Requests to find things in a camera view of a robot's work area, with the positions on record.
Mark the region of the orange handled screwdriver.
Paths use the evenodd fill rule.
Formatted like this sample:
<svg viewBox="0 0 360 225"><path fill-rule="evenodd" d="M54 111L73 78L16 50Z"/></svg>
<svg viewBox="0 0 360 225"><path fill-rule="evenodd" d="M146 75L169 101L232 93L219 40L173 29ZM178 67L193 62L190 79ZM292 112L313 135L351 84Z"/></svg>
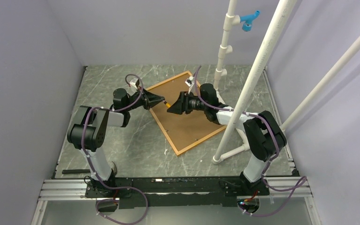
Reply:
<svg viewBox="0 0 360 225"><path fill-rule="evenodd" d="M164 104L165 104L165 106L166 106L167 108L170 108L170 107L171 107L171 105L170 105L168 102L166 102L166 101L164 101Z"/></svg>

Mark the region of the orange picture frame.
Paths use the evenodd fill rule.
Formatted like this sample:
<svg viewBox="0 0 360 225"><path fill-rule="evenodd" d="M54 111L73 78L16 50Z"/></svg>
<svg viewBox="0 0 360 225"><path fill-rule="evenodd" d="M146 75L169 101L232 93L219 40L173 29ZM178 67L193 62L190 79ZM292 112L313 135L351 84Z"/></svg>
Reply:
<svg viewBox="0 0 360 225"><path fill-rule="evenodd" d="M178 99L181 91L188 91L188 85L185 81L191 75L190 71L185 71L150 86L146 90L165 97L167 103L173 104ZM167 106L164 103L159 103L150 109L150 112L177 156L226 128L226 126L208 121L202 111L177 115L168 113Z"/></svg>

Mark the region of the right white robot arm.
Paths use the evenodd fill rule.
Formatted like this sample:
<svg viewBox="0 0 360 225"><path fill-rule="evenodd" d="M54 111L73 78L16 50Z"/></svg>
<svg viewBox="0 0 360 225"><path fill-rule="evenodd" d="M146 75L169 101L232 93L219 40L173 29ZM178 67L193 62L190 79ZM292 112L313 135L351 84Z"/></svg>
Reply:
<svg viewBox="0 0 360 225"><path fill-rule="evenodd" d="M178 99L168 107L168 113L190 114L193 110L203 111L208 121L218 125L229 125L234 109L220 102L216 90L210 83L200 86L197 94L182 91ZM243 112L235 123L247 137L252 156L240 174L240 183L236 186L250 195L263 182L263 175L270 163L286 146L287 139L269 111L261 113Z"/></svg>

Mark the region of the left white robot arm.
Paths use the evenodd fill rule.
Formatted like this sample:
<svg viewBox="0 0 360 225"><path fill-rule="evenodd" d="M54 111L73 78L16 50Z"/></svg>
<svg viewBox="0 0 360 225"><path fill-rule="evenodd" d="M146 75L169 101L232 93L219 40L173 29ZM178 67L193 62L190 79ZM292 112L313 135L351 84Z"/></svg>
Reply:
<svg viewBox="0 0 360 225"><path fill-rule="evenodd" d="M112 168L102 150L108 127L124 128L130 120L130 111L138 107L149 110L163 102L165 98L139 88L133 95L119 88L113 92L113 104L104 107L80 106L70 128L67 140L86 159L91 177L91 185L105 197L116 190L116 171Z"/></svg>

